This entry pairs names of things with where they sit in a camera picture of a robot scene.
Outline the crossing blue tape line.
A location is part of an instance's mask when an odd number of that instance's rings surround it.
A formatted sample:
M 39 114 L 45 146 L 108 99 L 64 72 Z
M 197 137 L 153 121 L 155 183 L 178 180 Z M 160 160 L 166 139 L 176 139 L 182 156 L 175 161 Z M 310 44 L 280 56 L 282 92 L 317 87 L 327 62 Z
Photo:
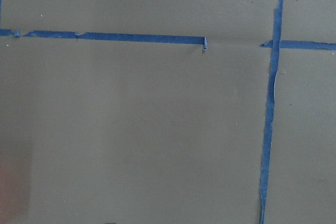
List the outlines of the crossing blue tape line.
M 86 39 L 86 40 L 104 40 L 104 41 L 127 41 L 127 42 L 155 42 L 166 44 L 188 44 L 202 45 L 203 50 L 208 48 L 206 37 L 200 36 L 171 36 L 171 35 L 139 35 L 139 34 L 112 34 L 112 33 L 94 33 L 85 32 L 79 34 L 74 31 L 51 31 L 51 30 L 33 30 L 25 34 L 20 31 L 1 29 L 1 36 L 18 37 L 39 37 L 39 38 L 61 38 L 61 39 Z M 335 44 L 313 41 L 294 41 L 282 40 L 280 48 L 285 49 L 315 49 L 335 51 Z

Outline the long blue tape line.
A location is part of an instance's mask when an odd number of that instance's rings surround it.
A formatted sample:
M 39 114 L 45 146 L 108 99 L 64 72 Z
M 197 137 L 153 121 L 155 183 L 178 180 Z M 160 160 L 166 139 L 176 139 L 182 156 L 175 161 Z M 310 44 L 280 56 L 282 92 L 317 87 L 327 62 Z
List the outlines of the long blue tape line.
M 259 223 L 265 222 L 265 212 L 267 204 L 268 178 L 270 167 L 270 154 L 272 144 L 272 124 L 275 111 L 275 85 L 279 65 L 281 32 L 282 32 L 282 12 L 284 0 L 277 0 L 278 4 L 274 10 L 274 25 L 272 32 L 272 51 L 270 56 L 270 69 L 268 78 L 268 90 L 265 113 L 265 127 L 263 149 L 260 169 L 260 219 Z

